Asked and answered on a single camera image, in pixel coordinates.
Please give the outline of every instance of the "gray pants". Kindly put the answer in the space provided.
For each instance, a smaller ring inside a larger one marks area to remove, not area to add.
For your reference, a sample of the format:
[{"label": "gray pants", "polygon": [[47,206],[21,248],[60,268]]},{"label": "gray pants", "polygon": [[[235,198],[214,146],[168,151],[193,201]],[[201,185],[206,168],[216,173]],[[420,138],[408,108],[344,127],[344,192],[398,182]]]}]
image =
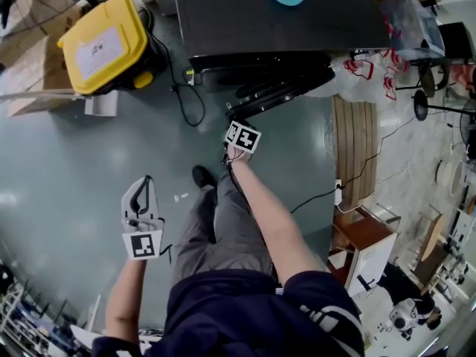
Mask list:
[{"label": "gray pants", "polygon": [[217,188],[208,185],[200,190],[176,250],[173,285],[210,270],[236,268],[269,275],[272,272],[260,229],[228,171],[223,173]]}]

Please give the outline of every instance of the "forearm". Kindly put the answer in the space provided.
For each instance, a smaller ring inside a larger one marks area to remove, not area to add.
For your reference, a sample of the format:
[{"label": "forearm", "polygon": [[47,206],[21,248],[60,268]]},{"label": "forearm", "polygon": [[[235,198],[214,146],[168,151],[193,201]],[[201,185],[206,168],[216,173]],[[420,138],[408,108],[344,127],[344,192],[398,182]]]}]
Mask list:
[{"label": "forearm", "polygon": [[138,321],[147,262],[127,260],[106,307],[106,335],[138,344]]},{"label": "forearm", "polygon": [[235,161],[232,168],[261,230],[281,283],[284,284],[298,272],[321,269],[306,246],[298,225],[281,201],[245,162]]}]

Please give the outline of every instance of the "power strip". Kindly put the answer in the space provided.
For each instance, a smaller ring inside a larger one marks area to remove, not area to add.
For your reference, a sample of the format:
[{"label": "power strip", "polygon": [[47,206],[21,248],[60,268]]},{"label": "power strip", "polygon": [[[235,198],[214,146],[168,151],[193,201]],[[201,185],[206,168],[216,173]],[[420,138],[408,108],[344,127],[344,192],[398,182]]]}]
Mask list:
[{"label": "power strip", "polygon": [[335,180],[334,205],[339,205],[342,202],[342,189],[338,186],[342,186],[342,181],[339,178]]}]

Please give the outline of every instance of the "black and white marker cube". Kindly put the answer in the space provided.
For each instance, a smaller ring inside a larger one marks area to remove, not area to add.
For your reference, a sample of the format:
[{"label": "black and white marker cube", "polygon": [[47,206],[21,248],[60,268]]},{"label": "black and white marker cube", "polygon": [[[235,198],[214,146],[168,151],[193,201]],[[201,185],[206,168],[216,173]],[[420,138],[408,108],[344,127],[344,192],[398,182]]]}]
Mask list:
[{"label": "black and white marker cube", "polygon": [[226,133],[225,141],[242,151],[253,153],[260,137],[261,132],[232,121]]},{"label": "black and white marker cube", "polygon": [[122,234],[127,254],[131,260],[159,257],[162,231],[136,231]]}]

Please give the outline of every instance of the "paper label on lid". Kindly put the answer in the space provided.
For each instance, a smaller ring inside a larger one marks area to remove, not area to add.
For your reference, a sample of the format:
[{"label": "paper label on lid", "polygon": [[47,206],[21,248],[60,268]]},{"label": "paper label on lid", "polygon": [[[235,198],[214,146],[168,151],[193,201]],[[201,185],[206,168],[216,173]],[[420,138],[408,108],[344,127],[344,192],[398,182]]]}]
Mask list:
[{"label": "paper label on lid", "polygon": [[106,67],[124,55],[125,50],[120,41],[118,29],[113,26],[99,34],[95,39],[80,44],[76,50],[76,64],[81,77],[87,81],[100,69]]}]

